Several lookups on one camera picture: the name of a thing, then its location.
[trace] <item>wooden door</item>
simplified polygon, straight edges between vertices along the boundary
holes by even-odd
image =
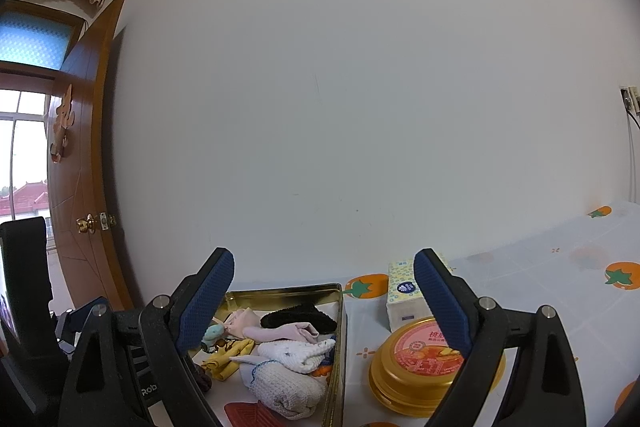
[[[60,267],[76,307],[98,296],[107,297],[115,310],[132,307],[113,246],[102,180],[104,81],[123,3],[113,0],[103,10],[52,85],[49,206]]]

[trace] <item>white knitted sock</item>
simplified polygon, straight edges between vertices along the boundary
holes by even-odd
[[[256,354],[270,360],[277,360],[284,367],[296,373],[311,373],[315,371],[324,354],[335,346],[333,339],[327,339],[317,344],[299,341],[274,341],[258,344]]]
[[[255,355],[231,360],[240,362],[240,376],[249,391],[289,420],[311,416],[326,392],[326,385],[318,378],[294,373],[275,360]]]

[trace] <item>pile of socks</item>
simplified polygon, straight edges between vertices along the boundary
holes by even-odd
[[[203,349],[215,349],[202,366],[224,381],[240,370],[242,383],[271,410],[297,420],[311,416],[324,398],[334,356],[337,323],[313,304],[259,317],[231,313],[207,330]]]

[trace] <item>frosted blue glass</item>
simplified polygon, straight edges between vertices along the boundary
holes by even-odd
[[[72,27],[20,12],[0,15],[0,60],[59,70]]]

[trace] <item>gold round container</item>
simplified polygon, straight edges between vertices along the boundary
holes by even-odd
[[[447,346],[433,317],[400,328],[385,341],[369,366],[369,386],[394,412],[418,418],[433,414],[464,359]],[[492,389],[505,367],[504,354]]]

